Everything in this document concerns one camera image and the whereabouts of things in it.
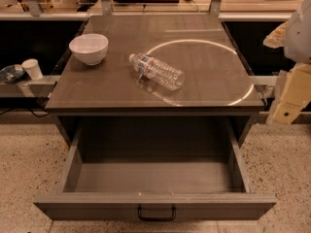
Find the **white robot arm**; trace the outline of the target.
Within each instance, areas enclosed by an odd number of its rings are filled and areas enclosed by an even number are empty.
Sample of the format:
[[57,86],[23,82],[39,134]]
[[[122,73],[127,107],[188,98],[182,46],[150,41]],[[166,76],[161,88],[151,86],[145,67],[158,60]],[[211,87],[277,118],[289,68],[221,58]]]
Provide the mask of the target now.
[[311,0],[304,0],[291,17],[263,40],[266,47],[284,48],[284,55],[295,62],[280,74],[268,122],[292,124],[311,102]]

